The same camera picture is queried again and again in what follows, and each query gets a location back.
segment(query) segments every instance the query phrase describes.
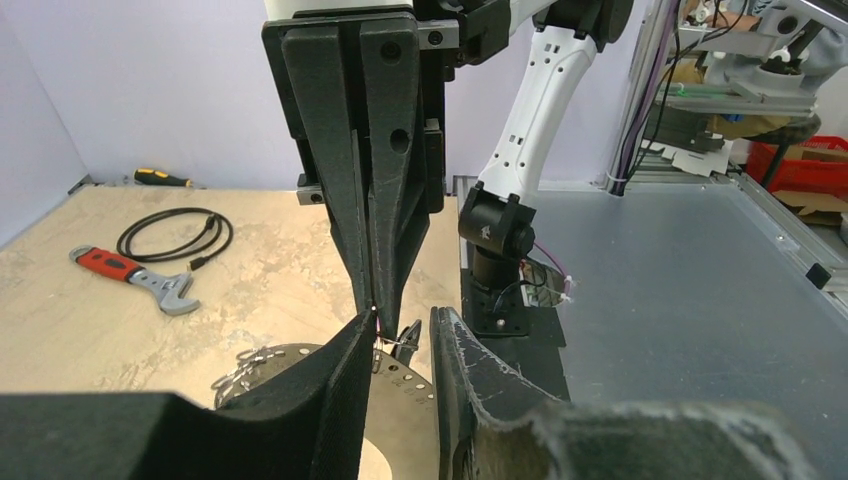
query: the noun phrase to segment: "adjustable wrench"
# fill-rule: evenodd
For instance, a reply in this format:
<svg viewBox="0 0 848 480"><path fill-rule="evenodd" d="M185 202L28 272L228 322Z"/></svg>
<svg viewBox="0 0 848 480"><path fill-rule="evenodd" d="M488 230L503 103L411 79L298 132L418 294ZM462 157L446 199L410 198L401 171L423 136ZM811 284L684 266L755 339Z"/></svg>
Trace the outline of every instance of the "adjustable wrench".
<svg viewBox="0 0 848 480"><path fill-rule="evenodd" d="M165 277L128 258L88 245L71 250L70 257L92 272L149 290L156 297L159 309L168 315L182 315L200 306L199 300L183 298L191 286L191 273Z"/></svg>

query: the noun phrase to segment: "screwdriver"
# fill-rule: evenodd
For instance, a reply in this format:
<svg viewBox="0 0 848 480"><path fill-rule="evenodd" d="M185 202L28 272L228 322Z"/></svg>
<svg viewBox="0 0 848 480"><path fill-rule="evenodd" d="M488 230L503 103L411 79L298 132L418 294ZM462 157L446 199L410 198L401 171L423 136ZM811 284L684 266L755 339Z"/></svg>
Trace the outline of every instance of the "screwdriver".
<svg viewBox="0 0 848 480"><path fill-rule="evenodd" d="M161 170L152 168L139 168L133 175L135 181L143 185L157 185L160 187L191 187L191 180L174 177Z"/></svg>

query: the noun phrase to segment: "red wrench handle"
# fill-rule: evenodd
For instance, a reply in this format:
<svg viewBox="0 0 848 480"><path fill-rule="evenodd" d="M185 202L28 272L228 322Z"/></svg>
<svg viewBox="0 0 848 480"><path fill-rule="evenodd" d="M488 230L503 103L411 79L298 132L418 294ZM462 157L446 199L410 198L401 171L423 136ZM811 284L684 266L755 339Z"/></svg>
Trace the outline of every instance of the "red wrench handle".
<svg viewBox="0 0 848 480"><path fill-rule="evenodd" d="M120 282L129 282L134 273L144 269L129 258L100 248L92 248L77 257L76 262L92 272Z"/></svg>

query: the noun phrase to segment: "perforated metal disc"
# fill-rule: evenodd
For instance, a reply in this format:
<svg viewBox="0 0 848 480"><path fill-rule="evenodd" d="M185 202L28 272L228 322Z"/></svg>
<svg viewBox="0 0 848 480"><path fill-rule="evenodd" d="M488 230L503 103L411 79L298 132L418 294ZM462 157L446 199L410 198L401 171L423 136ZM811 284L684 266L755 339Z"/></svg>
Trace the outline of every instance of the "perforated metal disc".
<svg viewBox="0 0 848 480"><path fill-rule="evenodd" d="M278 345L275 355L253 367L224 395L224 402L256 388L320 348L312 343ZM436 401L433 387L393 357L382 361L371 377L365 438L386 457L392 478L432 480L438 477Z"/></svg>

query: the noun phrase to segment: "red box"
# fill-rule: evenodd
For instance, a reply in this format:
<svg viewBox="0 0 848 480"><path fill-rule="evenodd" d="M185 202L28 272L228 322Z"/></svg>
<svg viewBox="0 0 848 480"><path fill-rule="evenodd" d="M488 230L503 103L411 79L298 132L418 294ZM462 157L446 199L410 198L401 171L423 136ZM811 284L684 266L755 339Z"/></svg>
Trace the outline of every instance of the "red box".
<svg viewBox="0 0 848 480"><path fill-rule="evenodd" d="M813 137L798 146L848 152L848 141L841 137ZM748 175L761 182L776 150L774 145L754 142L748 154ZM848 162L789 158L791 153L790 149L768 189L770 192L792 190L848 196Z"/></svg>

